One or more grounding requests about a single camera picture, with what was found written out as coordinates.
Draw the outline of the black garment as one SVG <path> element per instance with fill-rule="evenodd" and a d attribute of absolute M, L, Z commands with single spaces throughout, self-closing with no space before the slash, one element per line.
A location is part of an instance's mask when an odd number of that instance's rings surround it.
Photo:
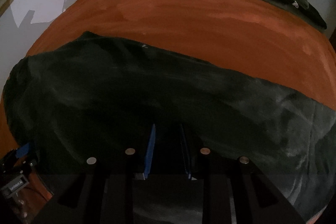
<path fill-rule="evenodd" d="M 135 223 L 202 223 L 183 204 L 185 146 L 251 159 L 304 223 L 335 223 L 335 111 L 284 85 L 123 38 L 85 32 L 25 57 L 3 90 L 5 118 L 52 197 L 109 147 L 155 125 Z"/>

